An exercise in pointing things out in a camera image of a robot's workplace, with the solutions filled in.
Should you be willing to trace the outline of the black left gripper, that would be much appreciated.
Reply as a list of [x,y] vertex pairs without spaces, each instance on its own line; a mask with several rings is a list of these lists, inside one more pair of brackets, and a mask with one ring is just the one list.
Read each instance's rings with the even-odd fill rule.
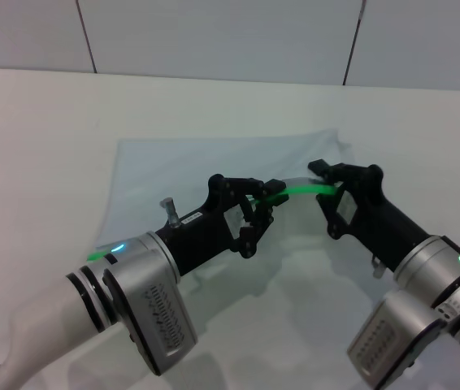
[[[263,182],[213,175],[208,180],[205,202],[181,218],[178,225],[167,223],[156,234],[168,248],[181,275],[226,250],[251,258],[274,222],[273,209],[289,199],[288,194],[281,193],[285,189],[286,183],[277,179]],[[235,206],[241,208],[245,221],[238,236],[232,234],[224,216]]]

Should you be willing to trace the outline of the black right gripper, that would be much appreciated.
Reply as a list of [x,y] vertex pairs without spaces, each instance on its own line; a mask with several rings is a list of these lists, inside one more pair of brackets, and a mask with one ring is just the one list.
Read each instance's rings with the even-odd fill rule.
[[[309,162],[307,168],[323,182],[341,182],[339,194],[348,193],[354,199],[354,216],[338,235],[354,236],[390,271],[395,271],[416,246],[431,237],[386,198],[382,190],[384,173],[379,166],[329,165],[318,159]],[[329,236],[337,236],[338,232],[334,197],[315,197],[327,221]]]

